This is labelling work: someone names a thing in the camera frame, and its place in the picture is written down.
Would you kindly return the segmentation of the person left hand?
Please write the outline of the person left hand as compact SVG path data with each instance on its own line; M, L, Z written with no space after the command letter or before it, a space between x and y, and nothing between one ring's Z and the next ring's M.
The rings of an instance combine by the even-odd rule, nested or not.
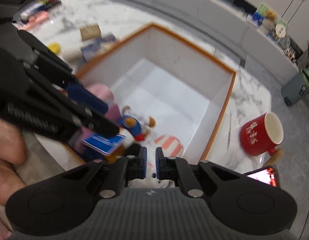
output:
M19 129L0 119L0 205L6 205L12 194L25 187L14 169L14 164L25 161L26 145Z

